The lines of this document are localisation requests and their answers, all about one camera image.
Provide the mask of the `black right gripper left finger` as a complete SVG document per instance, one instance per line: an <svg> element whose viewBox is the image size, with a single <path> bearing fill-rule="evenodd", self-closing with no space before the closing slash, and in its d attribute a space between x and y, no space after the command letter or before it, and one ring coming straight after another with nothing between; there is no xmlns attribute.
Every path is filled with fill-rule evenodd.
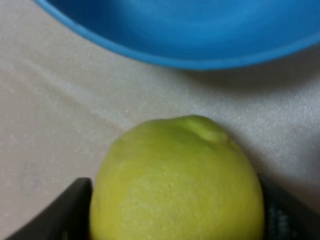
<svg viewBox="0 0 320 240"><path fill-rule="evenodd" d="M76 179L55 201L8 240L88 240L93 193L90 178Z"/></svg>

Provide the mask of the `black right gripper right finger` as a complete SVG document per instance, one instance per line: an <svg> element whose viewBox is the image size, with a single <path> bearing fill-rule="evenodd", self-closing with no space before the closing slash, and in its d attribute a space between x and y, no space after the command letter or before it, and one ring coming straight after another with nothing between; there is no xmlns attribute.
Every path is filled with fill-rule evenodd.
<svg viewBox="0 0 320 240"><path fill-rule="evenodd" d="M265 240L318 240L320 214L259 174L265 206Z"/></svg>

